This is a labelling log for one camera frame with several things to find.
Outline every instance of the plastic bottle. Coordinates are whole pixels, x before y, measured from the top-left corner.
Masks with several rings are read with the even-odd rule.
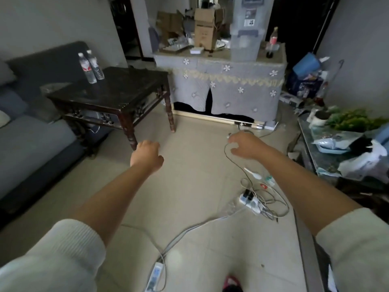
[[[88,53],[88,60],[91,63],[93,71],[95,72],[96,79],[103,80],[104,73],[99,67],[99,64],[97,63],[97,58],[92,54],[92,50],[88,49],[86,53]]]
[[[80,64],[82,69],[84,70],[85,76],[88,79],[88,82],[91,84],[94,84],[97,82],[95,74],[93,73],[93,70],[91,68],[91,65],[89,64],[89,61],[85,58],[83,53],[79,53],[78,56],[80,57]]]
[[[277,39],[278,39],[278,26],[276,26],[274,28],[274,31],[272,32],[272,34],[270,35],[270,45],[271,45],[271,48],[270,50],[266,53],[266,57],[267,58],[272,58],[273,57],[273,50],[272,48],[274,47],[274,45],[277,43]]]
[[[314,99],[314,102],[319,106],[323,107],[324,106],[324,97],[326,97],[328,92],[328,82],[324,82],[321,84],[320,89],[316,93],[316,97]]]

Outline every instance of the cup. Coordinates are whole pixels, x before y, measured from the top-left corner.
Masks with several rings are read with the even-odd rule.
[[[309,124],[309,128],[311,128],[312,126],[323,127],[326,124],[330,115],[331,114],[328,112],[317,111],[314,117],[312,118],[311,123]]]

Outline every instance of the wire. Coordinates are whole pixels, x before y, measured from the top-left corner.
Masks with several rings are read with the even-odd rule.
[[[190,226],[190,227],[187,227],[186,229],[184,229],[181,233],[179,233],[174,239],[172,239],[170,241],[170,243],[166,246],[166,248],[161,251],[159,249],[159,247],[157,246],[157,243],[154,241],[153,237],[149,234],[149,232],[144,229],[144,228],[141,228],[141,227],[136,227],[136,226],[133,226],[133,225],[129,225],[129,224],[121,224],[120,226],[122,227],[128,227],[128,228],[131,228],[131,229],[136,229],[136,230],[139,230],[141,232],[143,232],[147,237],[148,239],[150,240],[150,242],[153,244],[154,248],[156,248],[156,250],[158,251],[159,253],[159,259],[157,260],[157,262],[161,262],[162,261],[162,264],[163,264],[163,267],[164,267],[164,270],[165,270],[165,276],[164,276],[164,283],[163,283],[163,287],[161,290],[158,290],[156,292],[162,292],[165,287],[166,287],[166,282],[167,282],[167,267],[166,267],[166,263],[165,263],[165,257],[166,255],[168,254],[168,252],[190,231],[193,231],[201,226],[204,226],[212,221],[216,221],[216,220],[221,220],[221,219],[226,219],[238,212],[240,212],[242,209],[244,208],[241,208],[233,213],[231,213],[230,215],[225,215],[225,216],[221,216],[221,217],[217,217],[217,218],[210,218],[210,219],[207,219],[206,221],[203,221],[199,224],[196,224],[196,225],[193,225],[193,226]]]
[[[278,109],[278,110],[280,111],[280,120],[275,124],[274,130],[271,131],[271,132],[268,133],[268,134],[265,134],[265,135],[263,135],[263,136],[259,136],[258,138],[263,138],[263,137],[269,136],[270,134],[272,134],[272,133],[276,130],[278,124],[279,124],[279,123],[281,122],[281,120],[282,120],[282,112],[281,112],[280,109]],[[253,133],[252,131],[250,131],[250,130],[243,130],[243,131],[244,131],[244,132],[247,132],[247,133],[251,133],[251,134],[254,135],[254,133]],[[268,184],[265,183],[265,182],[259,183],[260,188],[254,188],[254,185],[256,185],[256,184],[254,184],[254,183],[251,181],[251,179],[250,179],[249,175],[246,173],[246,171],[245,171],[241,166],[239,166],[237,163],[235,163],[235,162],[227,155],[226,148],[227,148],[228,145],[229,145],[229,143],[227,143],[227,144],[224,146],[224,155],[225,155],[226,158],[227,158],[228,160],[230,160],[235,166],[237,166],[237,167],[244,173],[244,175],[246,175],[246,178],[242,178],[242,179],[240,180],[240,185],[241,185],[243,188],[245,188],[246,190],[251,191],[251,193],[253,194],[253,196],[256,197],[256,198],[258,199],[258,204],[257,204],[257,206],[258,206],[258,207],[259,207],[259,205],[262,206],[261,214],[262,214],[263,216],[269,218],[270,220],[274,220],[275,218],[278,219],[278,218],[281,218],[281,217],[286,216],[286,215],[289,213],[290,208],[289,208],[288,203],[285,201],[285,199],[284,199],[284,198],[283,198],[283,197],[282,197],[282,196],[281,196],[273,187],[271,187],[270,185],[268,185]],[[274,196],[272,193],[270,193],[269,191],[267,191],[266,189],[264,189],[264,188],[262,187],[262,185],[265,185],[265,186],[266,186],[266,189],[270,189],[274,194],[276,194],[277,196],[279,196],[280,199],[276,199],[275,196]],[[267,194],[269,194],[269,195],[271,196],[271,199],[265,199],[262,195],[260,195],[259,193],[257,193],[258,191],[264,191],[264,192],[266,192]],[[281,204],[284,204],[284,205],[286,206],[287,209],[286,209],[283,213],[281,213],[281,214],[278,214],[278,213],[275,212],[274,210],[271,210],[271,209],[269,208],[268,205],[274,204],[274,203],[276,203],[276,202],[279,202],[279,203],[281,203]]]

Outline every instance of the white sweater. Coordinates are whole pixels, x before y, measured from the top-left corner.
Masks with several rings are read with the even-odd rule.
[[[340,292],[389,291],[389,226],[368,209],[344,215],[321,230],[317,242],[331,258]],[[99,235],[66,219],[26,255],[0,269],[0,292],[96,291],[105,259]]]

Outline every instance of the white container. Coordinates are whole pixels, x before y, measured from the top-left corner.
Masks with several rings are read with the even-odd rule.
[[[238,31],[231,35],[231,61],[256,61],[265,31]]]
[[[267,1],[234,0],[234,14],[230,32],[241,29],[259,30],[264,28]]]

